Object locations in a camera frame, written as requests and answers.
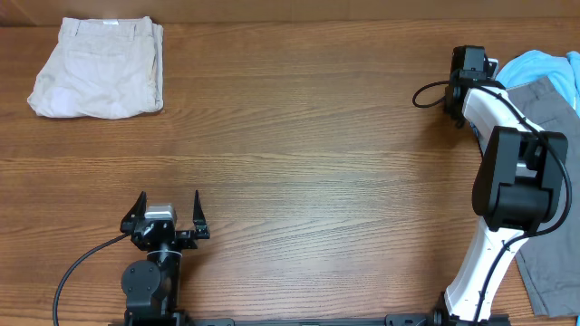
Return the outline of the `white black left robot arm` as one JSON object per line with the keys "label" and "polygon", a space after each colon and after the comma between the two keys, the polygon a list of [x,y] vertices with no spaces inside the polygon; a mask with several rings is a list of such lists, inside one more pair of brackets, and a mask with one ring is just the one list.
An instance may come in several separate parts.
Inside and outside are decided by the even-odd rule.
{"label": "white black left robot arm", "polygon": [[144,260],[130,264],[121,277],[126,295],[126,325],[191,325],[188,313],[179,309],[182,252],[210,238],[199,195],[194,196],[191,230],[176,228],[172,204],[147,205],[141,193],[121,220],[120,230],[145,252]]}

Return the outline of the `grey shorts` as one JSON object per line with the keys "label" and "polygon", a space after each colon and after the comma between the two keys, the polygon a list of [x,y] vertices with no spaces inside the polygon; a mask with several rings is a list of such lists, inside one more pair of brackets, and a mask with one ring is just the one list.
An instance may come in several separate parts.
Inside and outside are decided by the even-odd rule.
{"label": "grey shorts", "polygon": [[547,78],[508,91],[510,100],[532,122],[565,134],[566,169],[573,203],[566,221],[549,235],[529,240],[517,253],[517,266],[536,315],[579,314],[579,117]]}

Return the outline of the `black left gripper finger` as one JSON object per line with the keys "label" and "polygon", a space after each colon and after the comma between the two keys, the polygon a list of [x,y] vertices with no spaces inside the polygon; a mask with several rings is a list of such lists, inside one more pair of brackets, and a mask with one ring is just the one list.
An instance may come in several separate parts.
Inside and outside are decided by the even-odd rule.
{"label": "black left gripper finger", "polygon": [[201,207],[198,191],[195,192],[192,221],[197,232],[208,231],[208,224]]}
{"label": "black left gripper finger", "polygon": [[136,223],[144,217],[147,205],[147,194],[142,191],[135,204],[121,220],[121,226],[135,226]]}

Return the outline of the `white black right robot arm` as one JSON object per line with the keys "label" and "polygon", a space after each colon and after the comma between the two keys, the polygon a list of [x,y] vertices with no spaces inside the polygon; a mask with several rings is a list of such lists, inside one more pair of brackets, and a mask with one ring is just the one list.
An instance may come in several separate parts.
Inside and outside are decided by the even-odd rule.
{"label": "white black right robot arm", "polygon": [[452,53],[445,111],[478,132],[482,161],[472,188],[476,233],[454,281],[443,294],[444,325],[506,325],[491,314],[493,298],[517,252],[571,194],[568,141],[528,120],[496,81],[498,63],[484,48]]}

